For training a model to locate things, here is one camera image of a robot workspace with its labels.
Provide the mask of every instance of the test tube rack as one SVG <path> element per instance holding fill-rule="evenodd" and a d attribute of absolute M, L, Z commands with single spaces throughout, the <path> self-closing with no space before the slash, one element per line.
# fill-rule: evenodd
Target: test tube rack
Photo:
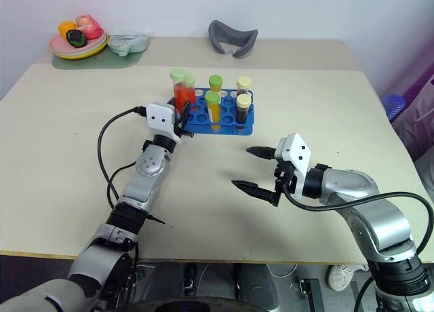
<path fill-rule="evenodd" d="M 237 90 L 220 91 L 220 122 L 211 123 L 208 115 L 208 108 L 205 101 L 205 94 L 209 88 L 196 88 L 196 103 L 190 106 L 190 115 L 185 129 L 196 134 L 232 134 L 236 136 L 248 136 L 253 132 L 254 123 L 254 103 L 253 92 L 249 91 L 252 96 L 252 104 L 245 123 L 237 123 L 237 104 L 236 98 L 231 94 L 236 94 Z"/>

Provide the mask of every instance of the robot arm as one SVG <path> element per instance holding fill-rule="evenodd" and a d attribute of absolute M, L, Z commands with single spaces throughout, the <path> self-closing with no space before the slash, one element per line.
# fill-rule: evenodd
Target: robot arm
<path fill-rule="evenodd" d="M 138 158 L 131 180 L 110 216 L 101 224 L 73 263 L 68 279 L 55 279 L 1 305 L 2 311 L 103 311 L 119 294 L 131 273 L 129 251 L 150 215 L 159 190 L 169 173 L 176 144 L 180 143 L 188 117 L 187 104 L 180 120 L 172 105 L 156 102 L 137 113 L 145 116 L 154 133 Z"/>
<path fill-rule="evenodd" d="M 277 206 L 282 193 L 318 199 L 325 206 L 342 205 L 378 194 L 375 182 L 358 171 L 335 170 L 323 164 L 307 171 L 311 152 L 298 134 L 281 139 L 277 148 L 251 147 L 247 152 L 276 159 L 275 191 L 257 184 L 233 181 L 248 195 Z M 417 255 L 410 225 L 402 212 L 386 199 L 336 209 L 347 222 L 366 258 L 376 284 L 378 311 L 434 311 L 434 287 Z"/>

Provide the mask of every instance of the floor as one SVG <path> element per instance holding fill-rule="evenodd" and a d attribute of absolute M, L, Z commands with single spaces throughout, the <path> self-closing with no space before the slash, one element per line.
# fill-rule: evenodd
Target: floor
<path fill-rule="evenodd" d="M 71 260 L 1 256 L 0 301 L 3 302 L 13 296 L 26 292 L 45 281 L 66 277 L 71 263 Z M 206 264 L 198 264 L 197 272 L 199 275 L 205 266 Z M 285 275 L 294 267 L 294 265 L 269 266 L 275 275 Z M 197 295 L 234 298 L 232 268 L 231 264 L 210 264 L 203 273 L 203 278 L 197 289 Z M 300 292 L 300 278 L 316 278 L 319 280 L 324 311 L 352 311 L 358 290 L 369 274 L 364 271 L 356 272 L 348 288 L 342 292 L 334 292 L 326 284 L 327 268 L 328 266 L 324 265 L 298 265 L 295 272 L 290 276 L 274 278 L 281 311 L 309 311 L 307 298 Z M 152 268 L 147 268 L 146 277 L 150 277 L 152 272 Z M 370 286 L 363 298 L 363 309 L 359 311 L 370 312 L 375 310 L 374 287 Z"/>

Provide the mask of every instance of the metal bracket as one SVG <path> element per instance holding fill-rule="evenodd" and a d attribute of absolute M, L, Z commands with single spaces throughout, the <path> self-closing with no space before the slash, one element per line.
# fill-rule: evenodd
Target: metal bracket
<path fill-rule="evenodd" d="M 300 289 L 303 296 L 307 296 L 311 312 L 324 312 L 323 296 L 318 279 L 300 279 Z"/>

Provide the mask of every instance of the table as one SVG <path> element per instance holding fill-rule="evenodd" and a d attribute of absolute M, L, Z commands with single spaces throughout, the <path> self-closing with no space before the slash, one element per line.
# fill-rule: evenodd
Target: table
<path fill-rule="evenodd" d="M 251 136 L 197 134 L 177 146 L 171 172 L 146 222 L 140 257 L 148 260 L 361 263 L 364 258 L 342 217 L 299 210 L 285 199 L 274 208 L 248 197 L 232 179 L 273 188 L 275 163 L 247 154 L 276 147 L 298 132 L 312 150 L 311 165 L 361 170 L 380 192 L 411 191 L 428 198 L 379 99 L 348 49 L 337 41 L 258 40 L 245 60 L 220 56 L 205 39 L 154 39 L 142 60 L 126 69 L 62 71 L 32 65 L 0 102 L 1 253 L 75 258 L 110 212 L 96 159 L 100 128 L 136 105 L 172 95 L 169 69 L 182 65 L 206 86 L 209 75 L 234 87 L 252 78 Z M 103 140 L 109 173 L 133 162 L 145 139 L 137 115 L 111 126 Z M 131 170 L 115 180 L 121 190 Z M 303 199 L 307 204 L 316 201 Z M 424 208 L 393 199 L 419 243 Z M 421 254 L 434 260 L 433 240 Z"/>

